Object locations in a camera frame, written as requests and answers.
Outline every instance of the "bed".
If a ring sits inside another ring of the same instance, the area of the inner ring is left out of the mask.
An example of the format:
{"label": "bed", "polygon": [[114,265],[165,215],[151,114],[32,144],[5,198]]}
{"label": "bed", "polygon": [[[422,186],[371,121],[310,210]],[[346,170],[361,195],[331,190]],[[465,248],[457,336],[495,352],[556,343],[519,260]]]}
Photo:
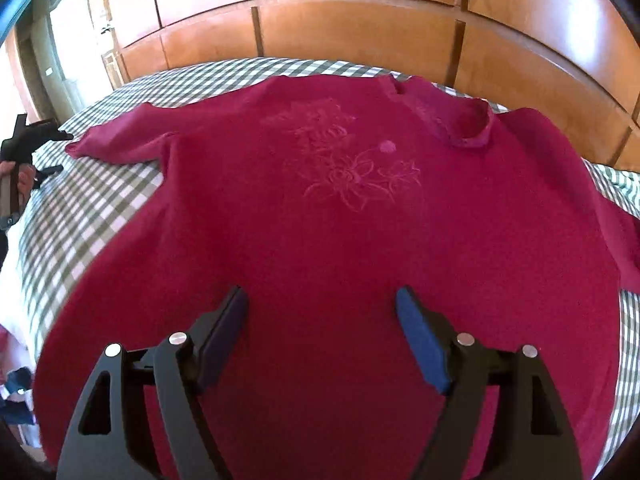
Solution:
{"label": "bed", "polygon": [[[387,73],[408,78],[399,72],[344,61],[251,58],[204,63],[139,78],[75,115],[63,129],[78,139],[89,126],[112,120],[143,102],[177,107],[273,75],[374,77]],[[469,97],[436,86],[449,94]],[[507,111],[504,106],[490,104],[496,113]],[[83,271],[162,182],[154,162],[110,166],[87,158],[72,160],[63,148],[64,143],[49,143],[35,154],[38,167],[63,164],[65,172],[33,194],[22,222],[9,233],[10,252],[0,274],[4,316],[13,313],[13,326],[30,348],[34,362]],[[587,161],[585,165],[605,197],[640,218],[640,174]],[[640,296],[622,290],[620,369],[598,471],[620,446],[640,411],[639,339]]]}

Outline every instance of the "blue gripper pad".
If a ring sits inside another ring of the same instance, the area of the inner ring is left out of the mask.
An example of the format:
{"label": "blue gripper pad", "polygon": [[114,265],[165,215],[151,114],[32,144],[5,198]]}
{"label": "blue gripper pad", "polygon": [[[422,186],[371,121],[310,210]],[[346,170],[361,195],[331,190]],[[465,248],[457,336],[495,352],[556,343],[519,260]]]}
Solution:
{"label": "blue gripper pad", "polygon": [[439,394],[444,395],[451,384],[447,354],[422,310],[407,287],[396,292],[396,313],[422,376]]}

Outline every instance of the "wooden headboard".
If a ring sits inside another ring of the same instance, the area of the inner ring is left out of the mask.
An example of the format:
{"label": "wooden headboard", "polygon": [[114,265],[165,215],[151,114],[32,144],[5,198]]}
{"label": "wooden headboard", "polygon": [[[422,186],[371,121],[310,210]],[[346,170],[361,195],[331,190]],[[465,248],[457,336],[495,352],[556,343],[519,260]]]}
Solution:
{"label": "wooden headboard", "polygon": [[609,0],[108,0],[129,78],[236,57],[382,66],[546,114],[640,171],[640,48]]}

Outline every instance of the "blue cloth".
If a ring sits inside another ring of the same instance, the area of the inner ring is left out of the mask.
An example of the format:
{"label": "blue cloth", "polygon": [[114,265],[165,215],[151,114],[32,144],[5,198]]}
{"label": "blue cloth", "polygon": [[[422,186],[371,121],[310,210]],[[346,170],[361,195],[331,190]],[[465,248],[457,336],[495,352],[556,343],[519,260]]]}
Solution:
{"label": "blue cloth", "polygon": [[6,375],[4,387],[10,394],[14,394],[18,390],[31,390],[31,378],[31,370],[23,366]]}
{"label": "blue cloth", "polygon": [[444,395],[451,384],[446,355],[414,298],[404,287],[396,294],[396,312],[424,380]]}
{"label": "blue cloth", "polygon": [[0,399],[0,416],[7,424],[33,424],[33,414],[24,401]]}

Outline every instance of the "metal screw head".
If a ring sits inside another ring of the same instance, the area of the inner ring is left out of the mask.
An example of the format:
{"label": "metal screw head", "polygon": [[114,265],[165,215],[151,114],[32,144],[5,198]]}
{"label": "metal screw head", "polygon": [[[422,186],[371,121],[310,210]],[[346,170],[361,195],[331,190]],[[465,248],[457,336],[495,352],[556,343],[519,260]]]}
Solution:
{"label": "metal screw head", "polygon": [[122,347],[118,343],[111,343],[107,348],[104,349],[104,354],[107,357],[116,357],[122,350]]}
{"label": "metal screw head", "polygon": [[476,342],[476,338],[466,332],[459,333],[456,340],[462,346],[471,346],[473,343]]}
{"label": "metal screw head", "polygon": [[532,359],[538,357],[538,349],[533,345],[524,345],[522,347],[522,353]]}
{"label": "metal screw head", "polygon": [[172,345],[181,345],[187,341],[187,335],[184,332],[174,332],[169,336],[169,343]]}

